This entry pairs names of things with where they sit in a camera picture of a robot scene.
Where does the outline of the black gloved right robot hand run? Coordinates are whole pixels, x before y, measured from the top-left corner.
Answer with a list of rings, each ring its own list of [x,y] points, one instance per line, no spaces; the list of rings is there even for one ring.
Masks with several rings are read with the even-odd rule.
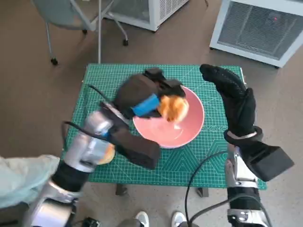
[[[208,64],[199,69],[203,79],[214,83],[221,95],[228,131],[237,137],[255,133],[256,101],[252,88],[245,87],[239,76],[228,69]]]

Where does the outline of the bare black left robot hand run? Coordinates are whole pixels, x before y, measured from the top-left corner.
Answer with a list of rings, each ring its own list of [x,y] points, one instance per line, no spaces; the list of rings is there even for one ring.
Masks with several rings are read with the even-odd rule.
[[[160,68],[149,68],[130,76],[117,90],[113,104],[126,119],[159,118],[157,108],[164,96],[185,98],[186,94],[180,81],[166,79]]]

